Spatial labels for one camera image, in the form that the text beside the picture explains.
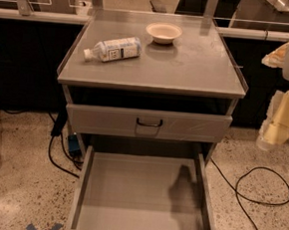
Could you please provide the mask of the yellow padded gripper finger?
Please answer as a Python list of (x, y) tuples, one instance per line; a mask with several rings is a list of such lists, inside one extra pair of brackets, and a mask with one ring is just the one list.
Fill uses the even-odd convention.
[(267, 54), (262, 59), (262, 64), (273, 69), (282, 68), (283, 64), (285, 63), (285, 54), (288, 46), (288, 43), (284, 43), (278, 49), (275, 49), (274, 51)]
[(272, 150), (289, 139), (289, 91), (276, 91), (256, 138), (262, 150)]

